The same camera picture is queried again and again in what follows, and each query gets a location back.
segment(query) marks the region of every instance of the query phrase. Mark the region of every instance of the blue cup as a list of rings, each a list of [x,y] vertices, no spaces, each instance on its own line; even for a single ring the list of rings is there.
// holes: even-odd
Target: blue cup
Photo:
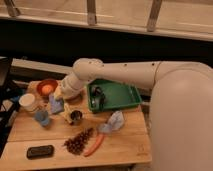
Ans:
[[[46,110],[38,110],[35,113],[34,118],[42,126],[47,126],[50,123],[50,118]]]

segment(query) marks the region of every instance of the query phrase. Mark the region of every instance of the small cup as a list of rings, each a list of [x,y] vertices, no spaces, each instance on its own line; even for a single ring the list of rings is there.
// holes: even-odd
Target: small cup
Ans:
[[[69,115],[72,122],[71,125],[79,125],[83,119],[83,113],[79,110],[74,110]]]
[[[41,126],[47,126],[50,123],[50,118],[46,110],[38,110],[35,113],[34,118]]]
[[[35,98],[35,95],[31,93],[24,94],[19,99],[19,104],[29,113],[35,113],[38,110],[38,101]]]

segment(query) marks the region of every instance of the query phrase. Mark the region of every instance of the bowl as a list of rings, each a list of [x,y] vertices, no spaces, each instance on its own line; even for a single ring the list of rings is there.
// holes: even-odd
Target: bowl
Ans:
[[[51,93],[53,93],[58,86],[58,82],[54,79],[45,79],[42,80],[38,85],[37,85],[37,92],[40,94],[42,97],[49,97]]]

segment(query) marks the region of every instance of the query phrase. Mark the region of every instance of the cup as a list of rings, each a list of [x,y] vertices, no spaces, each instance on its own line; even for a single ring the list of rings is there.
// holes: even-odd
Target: cup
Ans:
[[[19,99],[19,104],[29,113],[35,113],[38,108],[38,101],[35,98],[34,94],[26,93]]]
[[[50,123],[50,118],[46,110],[38,110],[35,113],[34,118],[41,126],[47,126]]]

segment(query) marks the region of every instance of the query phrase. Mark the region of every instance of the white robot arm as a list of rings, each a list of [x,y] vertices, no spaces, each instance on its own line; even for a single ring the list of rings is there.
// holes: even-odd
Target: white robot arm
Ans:
[[[60,90],[73,98],[96,78],[152,91],[153,171],[213,170],[213,72],[197,62],[104,64],[79,59]]]

